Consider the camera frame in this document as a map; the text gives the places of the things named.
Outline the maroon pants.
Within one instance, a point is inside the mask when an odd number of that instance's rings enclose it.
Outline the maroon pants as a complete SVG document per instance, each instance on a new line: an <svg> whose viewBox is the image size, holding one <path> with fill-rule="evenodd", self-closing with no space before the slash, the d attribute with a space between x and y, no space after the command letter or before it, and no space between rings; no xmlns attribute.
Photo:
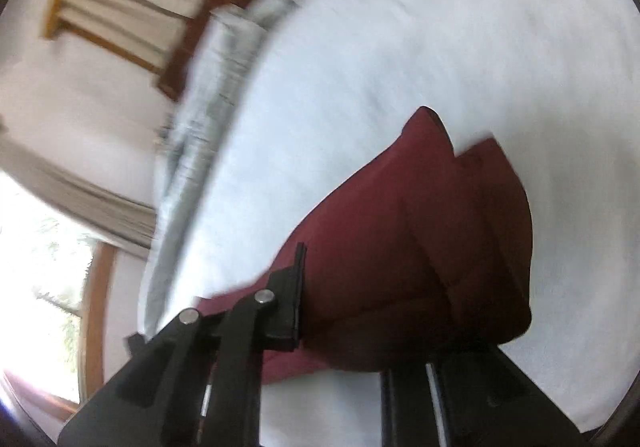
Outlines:
<svg viewBox="0 0 640 447"><path fill-rule="evenodd" d="M299 243L302 344L266 355L268 383L504 344L532 321L524 187L496 140L456 154L426 107L298 224L273 267L290 265Z"/></svg>

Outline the wooden framed window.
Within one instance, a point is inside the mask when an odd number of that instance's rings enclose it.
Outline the wooden framed window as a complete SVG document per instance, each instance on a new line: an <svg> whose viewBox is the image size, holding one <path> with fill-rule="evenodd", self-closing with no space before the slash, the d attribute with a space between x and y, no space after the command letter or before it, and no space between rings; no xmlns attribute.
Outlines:
<svg viewBox="0 0 640 447"><path fill-rule="evenodd" d="M81 402L82 304L103 241L1 174L1 369Z"/></svg>

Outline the beige striped curtain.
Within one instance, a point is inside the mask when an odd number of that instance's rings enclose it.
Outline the beige striped curtain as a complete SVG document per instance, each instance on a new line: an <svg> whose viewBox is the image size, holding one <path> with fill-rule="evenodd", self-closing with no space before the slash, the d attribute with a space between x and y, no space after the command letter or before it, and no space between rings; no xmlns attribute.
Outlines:
<svg viewBox="0 0 640 447"><path fill-rule="evenodd" d="M145 259L156 214L147 204L119 196L43 159L1 130L1 170L29 193L113 245Z"/></svg>

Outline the grey rumpled blanket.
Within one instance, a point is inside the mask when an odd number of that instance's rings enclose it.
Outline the grey rumpled blanket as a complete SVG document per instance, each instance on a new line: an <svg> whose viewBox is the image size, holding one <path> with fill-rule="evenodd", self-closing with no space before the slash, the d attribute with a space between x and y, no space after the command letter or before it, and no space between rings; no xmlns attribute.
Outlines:
<svg viewBox="0 0 640 447"><path fill-rule="evenodd" d="M186 89L160 133L156 224L139 294L138 331L156 334L186 236L250 70L270 32L299 0L251 0L207 13L186 75Z"/></svg>

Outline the white bed sheet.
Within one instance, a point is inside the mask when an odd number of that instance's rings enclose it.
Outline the white bed sheet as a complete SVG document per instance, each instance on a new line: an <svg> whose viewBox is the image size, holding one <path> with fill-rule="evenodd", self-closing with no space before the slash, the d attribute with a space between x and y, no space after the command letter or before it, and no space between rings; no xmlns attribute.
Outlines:
<svg viewBox="0 0 640 447"><path fill-rule="evenodd" d="M578 427L639 370L639 13L631 0L299 0L210 170L156 332L255 280L294 227L434 109L497 138L533 215L533 323L506 355Z"/></svg>

